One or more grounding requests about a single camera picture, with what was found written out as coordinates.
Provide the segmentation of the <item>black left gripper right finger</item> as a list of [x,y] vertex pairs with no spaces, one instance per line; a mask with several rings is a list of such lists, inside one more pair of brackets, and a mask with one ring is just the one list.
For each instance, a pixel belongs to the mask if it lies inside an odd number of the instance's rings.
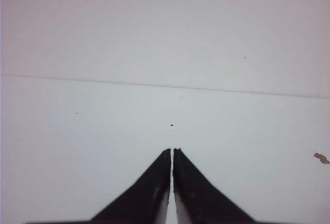
[[181,149],[173,150],[173,190],[178,223],[256,223],[217,190]]

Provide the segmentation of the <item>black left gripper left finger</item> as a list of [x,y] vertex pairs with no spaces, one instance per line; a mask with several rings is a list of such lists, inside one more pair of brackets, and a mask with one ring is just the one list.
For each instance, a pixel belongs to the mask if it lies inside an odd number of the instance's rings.
[[165,223],[171,183],[171,150],[166,149],[138,180],[97,213],[92,223]]

